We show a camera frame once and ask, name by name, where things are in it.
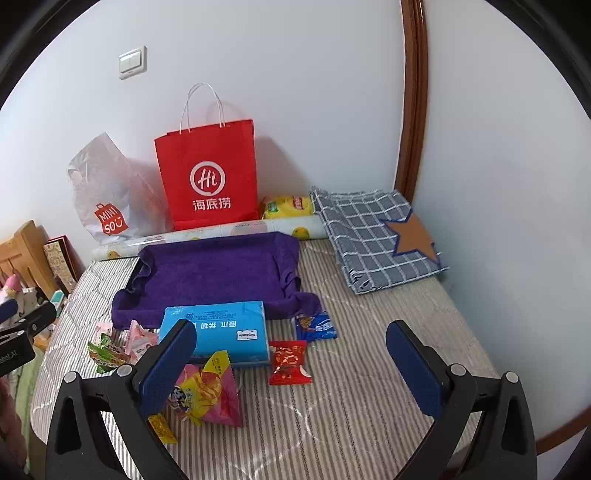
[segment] wooden door frame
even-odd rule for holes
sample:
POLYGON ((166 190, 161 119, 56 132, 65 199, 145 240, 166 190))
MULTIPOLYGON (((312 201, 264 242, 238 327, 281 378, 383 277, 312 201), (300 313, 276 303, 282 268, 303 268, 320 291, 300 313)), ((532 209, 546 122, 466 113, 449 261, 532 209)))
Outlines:
POLYGON ((404 29, 404 110, 396 188, 413 201, 427 120, 428 39, 423 0, 400 0, 404 29))

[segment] striped mattress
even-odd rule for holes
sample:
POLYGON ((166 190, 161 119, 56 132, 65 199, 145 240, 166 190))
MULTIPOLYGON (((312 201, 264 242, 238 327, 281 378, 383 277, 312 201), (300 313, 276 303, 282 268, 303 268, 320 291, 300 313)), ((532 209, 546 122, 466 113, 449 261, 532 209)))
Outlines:
MULTIPOLYGON (((271 480, 392 479, 431 425, 422 415, 385 347, 388 324, 404 319, 419 339, 448 363, 473 375, 497 373, 460 313, 435 278, 356 296, 347 287, 328 240, 300 243, 298 270, 304 291, 316 293, 339 337, 310 344, 309 385, 270 387, 268 368, 235 371, 244 427, 196 427, 164 409, 177 445, 172 457, 190 479, 271 480)), ((43 360, 31 425, 44 442, 61 379, 70 370, 96 377, 86 342, 96 322, 111 319, 111 301, 136 258, 92 263, 79 281, 43 360)), ((289 320, 268 322, 270 339, 295 338, 289 320)), ((126 332, 117 332, 123 344, 126 332)), ((103 414, 115 451, 131 479, 141 476, 111 414, 103 414)), ((458 449, 476 429, 472 414, 458 449)))

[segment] yellow snack bag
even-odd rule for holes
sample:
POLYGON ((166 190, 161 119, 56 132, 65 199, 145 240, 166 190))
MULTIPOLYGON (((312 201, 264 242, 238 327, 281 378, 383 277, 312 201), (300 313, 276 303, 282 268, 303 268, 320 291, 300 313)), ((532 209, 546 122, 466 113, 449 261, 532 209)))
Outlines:
POLYGON ((261 203, 261 218, 288 218, 313 215, 309 196, 265 197, 261 203))
POLYGON ((148 422, 152 425, 152 428, 162 443, 177 443, 177 439, 174 436, 174 433, 170 430, 164 415, 161 413, 150 415, 148 417, 148 422))

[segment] black clamp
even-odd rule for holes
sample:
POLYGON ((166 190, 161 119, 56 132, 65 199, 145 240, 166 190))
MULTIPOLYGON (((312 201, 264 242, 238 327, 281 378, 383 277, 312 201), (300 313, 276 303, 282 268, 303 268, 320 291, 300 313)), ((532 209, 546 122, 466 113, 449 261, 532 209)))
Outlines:
POLYGON ((108 377, 85 380, 68 372, 51 418, 47 480, 128 478, 107 433, 103 411, 113 413, 143 478, 187 480, 147 418, 162 409, 196 341, 193 324, 180 320, 135 366, 122 365, 108 377))
POLYGON ((0 377, 35 358, 33 337, 55 319, 56 308, 53 303, 45 301, 16 325, 0 323, 0 377))
POLYGON ((448 366, 403 320, 388 326, 386 345, 421 410, 434 417, 396 480, 439 479, 470 413, 477 411, 482 412, 480 421, 455 478, 537 479, 534 430, 517 374, 506 372, 499 379, 473 377, 463 365, 448 366), (409 361, 413 355, 423 364, 409 361))

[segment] white rope handle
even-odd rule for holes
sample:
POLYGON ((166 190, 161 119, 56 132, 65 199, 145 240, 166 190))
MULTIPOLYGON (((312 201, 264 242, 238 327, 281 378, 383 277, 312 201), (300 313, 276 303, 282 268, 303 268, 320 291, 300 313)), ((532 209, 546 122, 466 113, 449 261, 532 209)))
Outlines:
POLYGON ((217 102, 217 112, 219 113, 219 124, 220 124, 220 128, 223 126, 226 126, 226 120, 224 118, 224 114, 223 114, 223 106, 222 106, 222 101, 220 100, 220 97, 217 96, 216 91, 213 89, 213 87, 211 85, 209 85, 208 83, 205 82, 199 82, 196 83, 195 85, 193 85, 190 89, 189 92, 187 94, 187 102, 185 103, 185 107, 183 108, 183 114, 181 115, 181 121, 178 125, 178 133, 179 135, 181 135, 183 133, 183 119, 184 119, 184 113, 185 111, 187 112, 187 128, 189 131, 191 131, 191 122, 189 120, 189 100, 191 99, 191 96, 199 89, 199 87, 209 87, 209 89, 213 92, 213 95, 216 98, 216 102, 217 102))

